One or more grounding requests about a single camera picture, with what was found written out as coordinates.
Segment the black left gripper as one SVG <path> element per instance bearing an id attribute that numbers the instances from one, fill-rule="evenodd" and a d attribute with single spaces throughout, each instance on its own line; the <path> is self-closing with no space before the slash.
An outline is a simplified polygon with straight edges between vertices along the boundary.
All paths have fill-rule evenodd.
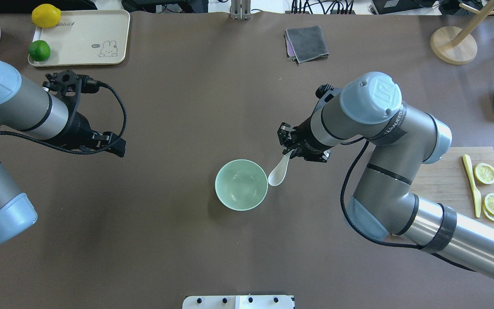
<path id="1" fill-rule="evenodd" d="M 95 151 L 104 148 L 104 151 L 125 157 L 126 141 L 114 132 L 100 133 L 90 128 L 90 123 L 81 114 L 75 113 L 71 125 L 60 140 L 64 149 L 79 150 L 82 152 Z"/>

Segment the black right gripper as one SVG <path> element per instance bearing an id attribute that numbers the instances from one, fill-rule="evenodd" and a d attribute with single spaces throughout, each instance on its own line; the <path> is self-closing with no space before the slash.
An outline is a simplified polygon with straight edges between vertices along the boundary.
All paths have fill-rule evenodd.
<path id="1" fill-rule="evenodd" d="M 288 123 L 281 123 L 277 130 L 280 145 L 292 148 L 290 159 L 302 157 L 306 161 L 326 163 L 329 153 L 325 153 L 329 146 L 320 143 L 310 129 L 310 122 L 304 121 L 299 126 L 291 127 Z"/>

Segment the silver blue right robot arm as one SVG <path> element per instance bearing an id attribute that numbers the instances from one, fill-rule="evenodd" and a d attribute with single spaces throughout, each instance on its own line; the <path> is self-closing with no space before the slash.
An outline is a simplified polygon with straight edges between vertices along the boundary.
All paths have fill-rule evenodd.
<path id="1" fill-rule="evenodd" d="M 322 163 L 355 136 L 375 146 L 342 209 L 352 229 L 375 244 L 413 248 L 494 279 L 494 229 L 410 192 L 420 166 L 449 150 L 449 127 L 405 104 L 398 84 L 381 72 L 344 88 L 322 85 L 316 96 L 310 117 L 296 127 L 281 123 L 277 135 L 286 157 Z"/>

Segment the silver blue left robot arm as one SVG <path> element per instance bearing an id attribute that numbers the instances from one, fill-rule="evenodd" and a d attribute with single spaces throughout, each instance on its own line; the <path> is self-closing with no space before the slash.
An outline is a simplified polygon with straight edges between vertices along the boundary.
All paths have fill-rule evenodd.
<path id="1" fill-rule="evenodd" d="M 122 110 L 119 133 L 92 129 L 78 111 L 81 94 L 94 94 L 100 88 L 108 89 Z M 0 137 L 26 139 L 80 156 L 109 152 L 123 157 L 126 124 L 126 108 L 110 85 L 65 70 L 47 74 L 39 86 L 0 60 Z M 34 225 L 37 219 L 26 193 L 0 161 L 0 245 Z"/>

